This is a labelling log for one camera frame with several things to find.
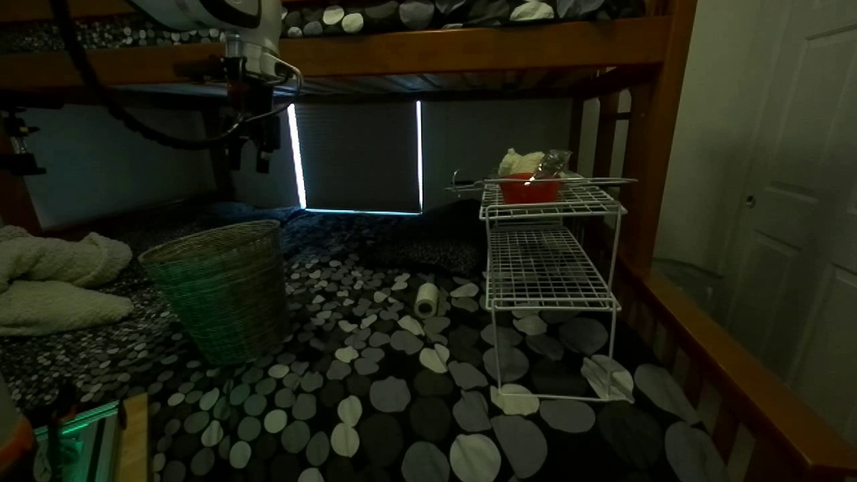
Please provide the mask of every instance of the blanket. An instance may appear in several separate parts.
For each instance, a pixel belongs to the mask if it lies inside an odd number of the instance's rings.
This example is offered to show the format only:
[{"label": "blanket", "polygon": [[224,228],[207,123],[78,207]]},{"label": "blanket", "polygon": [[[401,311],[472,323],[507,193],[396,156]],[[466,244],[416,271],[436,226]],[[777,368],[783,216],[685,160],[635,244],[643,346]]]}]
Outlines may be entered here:
[{"label": "blanket", "polygon": [[134,303],[85,286],[110,285],[132,263],[121,240],[37,238],[0,226],[0,335],[49,335],[129,317]]}]

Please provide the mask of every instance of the white wall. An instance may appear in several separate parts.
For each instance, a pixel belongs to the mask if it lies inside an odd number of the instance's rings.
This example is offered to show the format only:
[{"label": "white wall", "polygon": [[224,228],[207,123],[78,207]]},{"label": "white wall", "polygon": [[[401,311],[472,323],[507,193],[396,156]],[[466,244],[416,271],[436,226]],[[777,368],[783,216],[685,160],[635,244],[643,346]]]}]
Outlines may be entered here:
[{"label": "white wall", "polygon": [[424,102],[426,210],[453,202],[450,175],[485,180],[508,148],[567,148],[567,100]]},{"label": "white wall", "polygon": [[721,271],[749,168],[744,141],[764,96],[752,89],[764,64],[749,64],[758,17],[760,3],[695,3],[657,258]]},{"label": "white wall", "polygon": [[[193,113],[134,113],[173,136],[204,135]],[[49,175],[26,176],[42,228],[63,228],[213,188],[207,149],[181,153],[152,145],[116,123],[102,106],[30,109],[25,118],[42,129],[30,140],[30,149]]]}]

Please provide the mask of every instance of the pillow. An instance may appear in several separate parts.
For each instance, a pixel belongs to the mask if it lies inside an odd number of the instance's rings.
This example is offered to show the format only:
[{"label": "pillow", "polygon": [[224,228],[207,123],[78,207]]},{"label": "pillow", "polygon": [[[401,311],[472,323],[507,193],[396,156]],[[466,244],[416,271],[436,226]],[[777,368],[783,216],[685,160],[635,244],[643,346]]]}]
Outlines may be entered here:
[{"label": "pillow", "polygon": [[481,275],[485,226],[480,202],[466,199],[433,210],[393,230],[387,238],[358,252],[369,267],[438,271],[453,275]]}]

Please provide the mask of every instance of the white wire shelf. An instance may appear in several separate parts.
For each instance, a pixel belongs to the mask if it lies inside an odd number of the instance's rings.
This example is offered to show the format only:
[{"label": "white wire shelf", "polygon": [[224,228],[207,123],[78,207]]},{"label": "white wire shelf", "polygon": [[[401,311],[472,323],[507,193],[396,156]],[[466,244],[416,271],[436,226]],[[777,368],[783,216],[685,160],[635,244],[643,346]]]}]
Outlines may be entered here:
[{"label": "white wire shelf", "polygon": [[487,311],[622,311],[584,246],[558,222],[487,230]]},{"label": "white wire shelf", "polygon": [[602,188],[587,180],[567,180],[559,199],[548,204],[507,204],[500,185],[487,181],[481,191],[480,220],[532,220],[532,216],[606,216],[623,215],[623,207]]}]

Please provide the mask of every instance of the wooden bed frame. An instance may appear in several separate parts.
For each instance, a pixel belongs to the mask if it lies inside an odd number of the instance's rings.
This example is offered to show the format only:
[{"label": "wooden bed frame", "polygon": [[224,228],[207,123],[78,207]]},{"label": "wooden bed frame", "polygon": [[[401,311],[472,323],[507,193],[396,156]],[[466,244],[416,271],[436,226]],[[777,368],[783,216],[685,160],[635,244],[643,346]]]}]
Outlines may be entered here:
[{"label": "wooden bed frame", "polygon": [[[122,0],[70,0],[70,6],[78,18],[132,14]],[[0,27],[45,18],[50,18],[45,0],[0,3]],[[643,18],[312,38],[283,41],[282,50],[304,73],[307,89],[322,86],[319,92],[378,89],[385,80],[472,86],[475,77],[480,86],[508,80],[543,86],[543,77],[559,77],[552,93],[599,100],[602,129],[595,171],[610,168],[614,127],[627,118],[623,175],[639,181],[623,193],[630,216],[615,275],[623,321],[683,380],[729,461],[732,480],[857,477],[857,451],[740,347],[721,323],[650,271],[691,25],[694,0],[647,0]],[[181,84],[171,69],[176,61],[207,60],[217,50],[219,46],[104,49],[90,50],[90,61],[108,86]],[[81,89],[63,53],[0,53],[0,73],[0,89],[7,92],[67,93]],[[630,114],[615,113],[622,89],[633,93]],[[580,102],[570,114],[572,123],[580,118]],[[0,215],[35,222],[22,180],[0,176]]]}]

